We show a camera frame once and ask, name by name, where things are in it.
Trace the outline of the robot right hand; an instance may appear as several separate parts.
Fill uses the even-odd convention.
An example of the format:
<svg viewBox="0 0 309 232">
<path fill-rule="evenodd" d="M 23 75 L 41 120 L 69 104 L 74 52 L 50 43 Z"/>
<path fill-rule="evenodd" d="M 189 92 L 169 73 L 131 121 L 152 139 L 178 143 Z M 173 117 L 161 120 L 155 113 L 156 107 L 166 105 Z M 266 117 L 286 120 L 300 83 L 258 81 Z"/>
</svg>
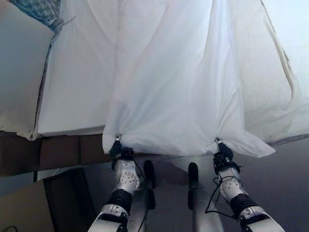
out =
<svg viewBox="0 0 309 232">
<path fill-rule="evenodd" d="M 224 144 L 219 138 L 216 138 L 215 141 L 218 145 L 219 152 L 221 152 L 225 157 L 232 160 L 232 158 L 234 156 L 232 149 L 229 148 L 226 144 Z"/>
</svg>

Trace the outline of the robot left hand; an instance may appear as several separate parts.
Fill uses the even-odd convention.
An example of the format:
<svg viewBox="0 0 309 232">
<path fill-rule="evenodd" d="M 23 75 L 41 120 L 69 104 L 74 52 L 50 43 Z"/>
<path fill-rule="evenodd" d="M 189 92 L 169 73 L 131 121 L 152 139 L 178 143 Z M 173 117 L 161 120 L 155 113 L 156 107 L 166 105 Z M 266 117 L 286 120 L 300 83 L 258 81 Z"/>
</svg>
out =
<svg viewBox="0 0 309 232">
<path fill-rule="evenodd" d="M 121 155 L 122 153 L 122 145 L 121 145 L 121 134 L 116 134 L 115 141 L 109 151 L 109 154 L 112 158 Z"/>
</svg>

